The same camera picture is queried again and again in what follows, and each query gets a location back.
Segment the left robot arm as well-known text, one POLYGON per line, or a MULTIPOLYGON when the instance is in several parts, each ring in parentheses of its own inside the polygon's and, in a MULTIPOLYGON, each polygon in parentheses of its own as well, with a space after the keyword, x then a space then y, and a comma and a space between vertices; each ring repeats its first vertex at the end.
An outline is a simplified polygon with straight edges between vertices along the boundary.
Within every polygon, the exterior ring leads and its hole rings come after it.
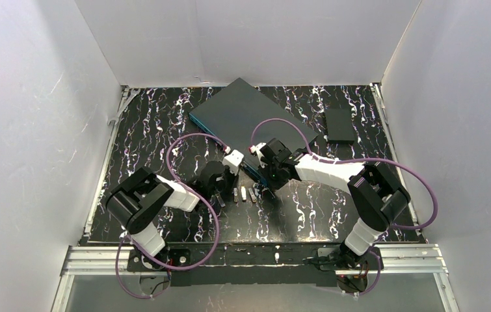
POLYGON ((239 166, 209 161, 198 175, 180 184, 142 167, 110 191, 105 207, 139 250, 156 256, 165 248, 165 240, 153 223, 161 209, 192 212, 200 202, 199 196, 209 200, 232 191, 238 176, 239 166))

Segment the small silver plug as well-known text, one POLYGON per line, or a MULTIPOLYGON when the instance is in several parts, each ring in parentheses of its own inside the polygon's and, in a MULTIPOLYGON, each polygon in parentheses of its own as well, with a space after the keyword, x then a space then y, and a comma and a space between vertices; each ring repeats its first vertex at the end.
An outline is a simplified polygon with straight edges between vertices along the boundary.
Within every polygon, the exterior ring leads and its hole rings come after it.
POLYGON ((218 202, 220 208, 224 208, 226 206, 226 204, 225 204, 224 200, 222 199, 222 197, 219 194, 217 194, 215 197, 217 199, 217 202, 218 202))
POLYGON ((248 193, 250 196, 250 199, 253 203, 256 203, 258 201, 258 195, 255 189, 253 188, 248 188, 248 193))
POLYGON ((238 203, 239 202, 239 194, 238 194, 237 188, 234 188, 233 189, 233 201, 235 203, 238 203))

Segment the large teal network switch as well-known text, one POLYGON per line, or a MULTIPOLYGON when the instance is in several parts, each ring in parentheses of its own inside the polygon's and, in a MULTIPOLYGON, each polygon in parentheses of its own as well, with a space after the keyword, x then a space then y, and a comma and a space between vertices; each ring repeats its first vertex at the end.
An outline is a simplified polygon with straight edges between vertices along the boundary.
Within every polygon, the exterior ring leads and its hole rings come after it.
POLYGON ((249 152, 251 135, 254 135, 255 143, 267 143, 276 138, 291 151, 304 148, 306 144, 300 134, 286 123, 269 122, 254 131, 257 124, 271 118, 281 118, 297 126, 309 142, 315 141, 318 136, 318 132, 242 78, 234 80, 194 108, 189 112, 189 118, 203 132, 218 137, 232 149, 240 151, 245 156, 246 171, 264 185, 268 182, 258 170, 258 158, 249 152))

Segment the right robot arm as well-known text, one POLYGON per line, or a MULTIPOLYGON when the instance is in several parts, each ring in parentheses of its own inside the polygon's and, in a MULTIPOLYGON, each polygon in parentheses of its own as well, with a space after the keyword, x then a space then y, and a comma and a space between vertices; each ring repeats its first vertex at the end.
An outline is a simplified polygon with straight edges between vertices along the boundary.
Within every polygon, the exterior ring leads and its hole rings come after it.
POLYGON ((250 147, 258 171, 274 190, 288 181, 308 181, 343 190, 352 197, 358 220, 339 249, 328 258, 355 264, 410 203, 410 195, 383 160, 324 159, 306 149, 291 151, 277 139, 250 147))

